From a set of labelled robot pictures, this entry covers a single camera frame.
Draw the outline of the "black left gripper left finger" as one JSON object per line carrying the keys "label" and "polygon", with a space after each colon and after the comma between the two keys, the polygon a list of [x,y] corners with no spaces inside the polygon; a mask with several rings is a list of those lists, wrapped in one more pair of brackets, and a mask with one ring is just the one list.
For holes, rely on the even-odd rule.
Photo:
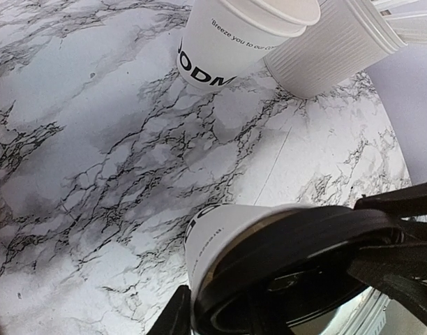
{"label": "black left gripper left finger", "polygon": [[180,285],[147,335],[191,335],[190,288]]}

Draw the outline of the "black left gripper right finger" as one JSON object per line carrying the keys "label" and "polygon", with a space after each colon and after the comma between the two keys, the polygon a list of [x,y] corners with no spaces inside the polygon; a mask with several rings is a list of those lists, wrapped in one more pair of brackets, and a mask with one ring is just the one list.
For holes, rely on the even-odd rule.
{"label": "black left gripper right finger", "polygon": [[427,182],[357,200],[354,208],[386,214],[403,233],[403,241],[359,250],[347,273],[399,302],[427,325]]}

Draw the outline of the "black plastic cup lid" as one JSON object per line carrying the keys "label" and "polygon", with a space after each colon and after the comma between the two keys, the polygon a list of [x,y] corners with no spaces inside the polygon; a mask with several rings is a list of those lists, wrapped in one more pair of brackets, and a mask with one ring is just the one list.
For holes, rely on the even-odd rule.
{"label": "black plastic cup lid", "polygon": [[261,315],[285,332],[318,318],[366,289],[347,273],[366,246],[402,242],[379,210],[312,207],[269,218],[213,268],[192,309],[199,334],[250,334]]}

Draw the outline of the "white paper coffee cup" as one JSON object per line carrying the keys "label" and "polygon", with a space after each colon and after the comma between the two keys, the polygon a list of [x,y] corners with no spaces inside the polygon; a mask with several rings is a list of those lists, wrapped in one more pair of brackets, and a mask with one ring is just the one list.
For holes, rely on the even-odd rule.
{"label": "white paper coffee cup", "polygon": [[308,204],[282,204],[263,207],[244,204],[214,204],[199,211],[190,220],[185,233],[184,251],[190,302],[195,300],[220,259],[240,239],[269,224],[269,218],[309,208]]}

